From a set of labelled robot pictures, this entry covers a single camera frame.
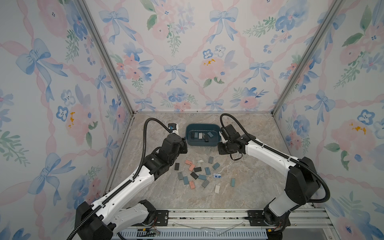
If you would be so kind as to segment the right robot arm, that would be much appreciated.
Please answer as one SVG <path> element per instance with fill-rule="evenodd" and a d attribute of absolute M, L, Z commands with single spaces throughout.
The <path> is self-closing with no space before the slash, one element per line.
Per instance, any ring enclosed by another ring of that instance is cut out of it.
<path fill-rule="evenodd" d="M 258 219 L 266 225 L 279 225 L 283 229 L 292 211 L 307 203 L 325 203 L 331 198 L 327 183 L 320 177 L 311 159 L 287 155 L 250 134 L 240 135 L 232 125 L 222 127 L 220 135 L 224 138 L 218 144 L 220 155 L 255 157 L 286 178 L 284 191 L 266 205 Z"/>

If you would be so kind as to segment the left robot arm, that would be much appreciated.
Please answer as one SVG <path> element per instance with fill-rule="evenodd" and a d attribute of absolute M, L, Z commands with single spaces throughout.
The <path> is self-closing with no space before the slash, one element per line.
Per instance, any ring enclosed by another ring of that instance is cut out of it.
<path fill-rule="evenodd" d="M 175 133 L 169 134 L 162 146 L 144 157 L 136 172 L 125 182 L 93 203 L 83 202 L 77 208 L 75 227 L 68 239 L 110 240 L 130 226 L 153 223 L 156 208 L 149 201 L 140 201 L 127 210 L 123 207 L 166 173 L 180 154 L 187 152 L 186 140 Z"/>

